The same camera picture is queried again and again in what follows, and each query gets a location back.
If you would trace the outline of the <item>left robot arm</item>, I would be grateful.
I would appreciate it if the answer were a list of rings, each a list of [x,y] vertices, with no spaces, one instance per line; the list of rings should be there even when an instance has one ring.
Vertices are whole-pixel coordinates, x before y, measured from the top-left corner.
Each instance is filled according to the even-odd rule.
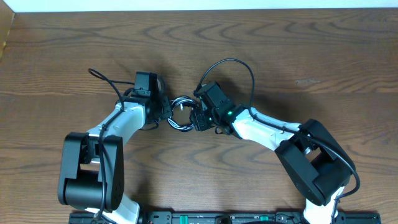
[[[138,223],[140,206],[124,193],[123,148],[135,132],[156,129],[172,115],[157,74],[137,72],[129,86],[116,93],[114,110],[100,124],[69,133],[63,143],[58,201],[90,212],[92,222]]]

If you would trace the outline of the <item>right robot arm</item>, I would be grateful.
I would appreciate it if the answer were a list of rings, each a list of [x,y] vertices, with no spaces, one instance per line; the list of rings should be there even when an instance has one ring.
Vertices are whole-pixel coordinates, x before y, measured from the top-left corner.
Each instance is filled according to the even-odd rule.
[[[351,177],[354,162],[319,121],[288,123],[257,109],[236,105],[217,82],[199,86],[200,99],[190,121],[197,131],[214,128],[216,134],[256,142],[274,151],[297,190],[305,197],[303,217],[308,223],[335,223],[337,204]]]

